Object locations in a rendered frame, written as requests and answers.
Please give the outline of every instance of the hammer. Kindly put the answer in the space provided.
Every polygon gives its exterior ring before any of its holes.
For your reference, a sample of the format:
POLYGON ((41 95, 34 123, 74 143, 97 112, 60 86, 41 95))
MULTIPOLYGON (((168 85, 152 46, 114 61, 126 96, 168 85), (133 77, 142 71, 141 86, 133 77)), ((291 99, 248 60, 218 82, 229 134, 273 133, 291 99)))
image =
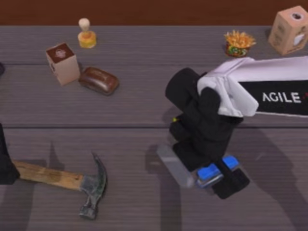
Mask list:
POLYGON ((98 167, 97 175, 58 171, 11 160, 6 147, 3 127, 0 124, 0 184, 13 184, 16 179, 22 179, 84 192, 88 197, 86 203, 81 207, 79 215, 89 220, 96 219, 97 204, 107 186, 106 169, 97 154, 92 152, 92 155, 98 167))

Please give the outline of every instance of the wooden table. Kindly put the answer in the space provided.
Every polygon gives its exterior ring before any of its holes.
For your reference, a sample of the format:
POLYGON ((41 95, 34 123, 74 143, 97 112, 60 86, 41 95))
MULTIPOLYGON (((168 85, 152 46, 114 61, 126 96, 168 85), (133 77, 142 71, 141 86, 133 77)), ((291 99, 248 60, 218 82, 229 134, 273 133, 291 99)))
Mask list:
MULTIPOLYGON (((19 180, 0 186, 4 231, 306 231, 308 228, 307 119, 247 118, 228 152, 252 183, 227 200, 198 188, 180 189, 155 154, 169 142, 179 112, 164 97, 181 68, 209 71, 228 59, 223 34, 244 30, 257 39, 250 56, 280 57, 266 26, 97 26, 93 50, 78 46, 77 26, 0 27, 0 122, 13 159, 95 174, 95 151, 105 163, 108 191, 96 221, 78 211, 85 195, 19 180), (60 87, 45 50, 67 42, 83 67, 119 77, 111 97, 60 87)), ((307 54, 307 49, 290 56, 307 54)))

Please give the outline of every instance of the yellow bottle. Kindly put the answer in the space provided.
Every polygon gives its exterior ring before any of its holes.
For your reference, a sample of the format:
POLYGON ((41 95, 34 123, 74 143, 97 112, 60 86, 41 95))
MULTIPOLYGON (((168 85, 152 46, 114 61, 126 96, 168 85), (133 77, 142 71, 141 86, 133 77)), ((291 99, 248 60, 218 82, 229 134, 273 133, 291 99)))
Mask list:
POLYGON ((82 18, 79 20, 79 26, 82 30, 78 34, 79 45, 82 48, 93 48, 96 45, 96 34, 90 31, 90 21, 87 18, 82 18))

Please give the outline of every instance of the french fries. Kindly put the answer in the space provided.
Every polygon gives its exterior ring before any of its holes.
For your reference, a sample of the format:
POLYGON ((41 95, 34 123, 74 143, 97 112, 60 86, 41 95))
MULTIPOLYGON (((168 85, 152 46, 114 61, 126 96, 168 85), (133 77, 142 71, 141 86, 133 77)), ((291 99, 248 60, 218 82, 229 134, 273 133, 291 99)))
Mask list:
POLYGON ((254 37, 245 32, 240 33, 239 31, 233 30, 232 33, 228 32, 225 37, 230 45, 237 48, 248 48, 256 44, 254 37))

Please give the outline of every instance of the beige box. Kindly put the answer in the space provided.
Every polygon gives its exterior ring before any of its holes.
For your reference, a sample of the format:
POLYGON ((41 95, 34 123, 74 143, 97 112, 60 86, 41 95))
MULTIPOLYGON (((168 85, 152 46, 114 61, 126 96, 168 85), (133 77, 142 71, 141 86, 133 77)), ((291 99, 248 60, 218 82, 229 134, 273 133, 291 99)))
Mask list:
POLYGON ((301 6, 277 13, 269 36, 269 43, 281 55, 305 47, 308 39, 308 13, 301 6))
POLYGON ((77 57, 66 43, 49 48, 46 55, 50 68, 61 86, 79 78, 77 57))

